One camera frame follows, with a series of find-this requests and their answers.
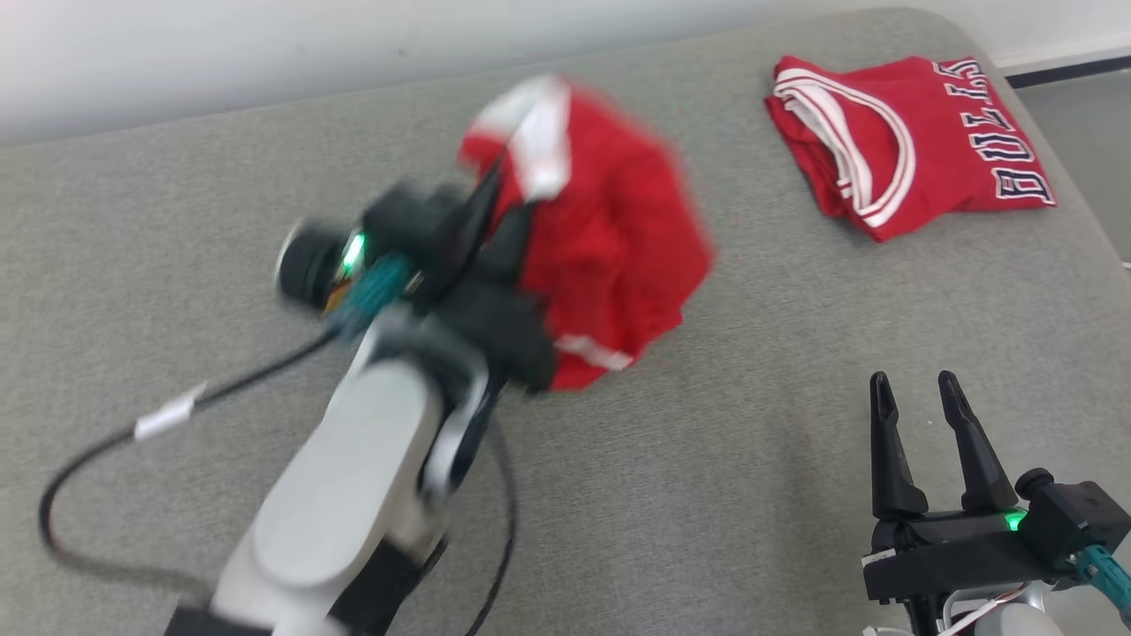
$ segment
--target jersey lettering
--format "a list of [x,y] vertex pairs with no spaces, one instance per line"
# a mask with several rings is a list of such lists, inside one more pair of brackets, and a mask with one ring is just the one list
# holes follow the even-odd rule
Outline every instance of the jersey lettering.
[[999,199],[1024,199],[1037,198],[1045,205],[1056,205],[1053,199],[1052,188],[1039,172],[1029,170],[1010,170],[1008,167],[994,167],[991,170],[993,178],[998,181]]
[[978,117],[974,113],[962,113],[962,126],[966,128],[975,128],[977,126],[996,126],[1002,130],[1012,132],[1016,130],[1009,124],[1009,120],[1002,114],[998,109],[982,109],[982,115]]
[[944,84],[947,87],[948,95],[960,95],[962,97],[969,97],[972,100],[982,100],[987,104],[993,104],[990,100],[990,91],[987,89],[986,80],[984,79],[972,79],[970,86],[974,88],[964,88],[961,86],[955,86],[953,84]]
[[1025,161],[1031,162],[1033,151],[1021,140],[1012,135],[1001,135],[998,132],[970,135],[970,146],[982,155],[985,161]]
[[946,66],[940,65],[939,62],[932,63],[934,65],[934,72],[947,77],[955,77],[958,79],[977,79],[986,76],[986,74],[982,71],[982,65],[979,65],[977,60],[958,60],[957,62],[950,62]]

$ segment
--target teal connector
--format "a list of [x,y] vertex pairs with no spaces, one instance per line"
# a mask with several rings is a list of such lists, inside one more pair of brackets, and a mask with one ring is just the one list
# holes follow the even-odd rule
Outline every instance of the teal connector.
[[1090,545],[1077,556],[1076,569],[1120,610],[1123,625],[1131,630],[1131,576],[1115,557],[1102,545]]

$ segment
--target gray floor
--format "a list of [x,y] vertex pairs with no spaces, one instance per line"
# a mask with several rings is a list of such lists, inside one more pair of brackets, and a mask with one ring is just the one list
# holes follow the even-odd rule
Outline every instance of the gray floor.
[[1124,261],[1131,261],[1131,70],[1017,92]]

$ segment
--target green light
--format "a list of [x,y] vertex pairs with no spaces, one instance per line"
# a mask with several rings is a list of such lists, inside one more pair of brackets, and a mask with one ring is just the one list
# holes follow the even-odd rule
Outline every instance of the green light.
[[1009,524],[1009,530],[1017,532],[1018,526],[1021,525],[1021,519],[1027,514],[1029,514],[1027,510],[1020,508],[1015,508],[1012,512],[1005,513],[1005,523]]
[[354,234],[353,240],[349,241],[349,247],[346,248],[345,256],[342,257],[342,267],[346,269],[353,269],[354,265],[357,265],[357,259],[361,258],[364,248],[365,248],[365,235]]

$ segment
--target table surface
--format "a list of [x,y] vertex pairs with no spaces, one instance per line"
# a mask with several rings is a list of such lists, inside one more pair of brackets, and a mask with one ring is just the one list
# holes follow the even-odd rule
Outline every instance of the table surface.
[[[5,444],[0,630],[153,635],[175,598],[49,561],[34,510],[79,448],[204,379],[312,337],[275,259],[300,217],[343,222],[397,179],[455,174],[464,128],[547,69],[607,92],[679,148],[718,249],[685,325],[582,394],[508,395],[520,489],[511,573],[483,634],[858,634],[869,602],[867,379],[887,371],[917,483],[957,507],[935,376],[958,373],[1012,478],[1045,466],[1131,505],[1131,282],[1013,93],[1062,203],[955,214],[883,246],[818,212],[762,106],[783,54],[851,70],[981,50],[942,18],[871,10],[0,152]],[[61,536],[218,576],[351,356],[327,352],[107,457],[59,500]],[[473,467],[454,544],[396,634],[463,634],[504,519]],[[1122,631],[1097,593],[1067,634]]]

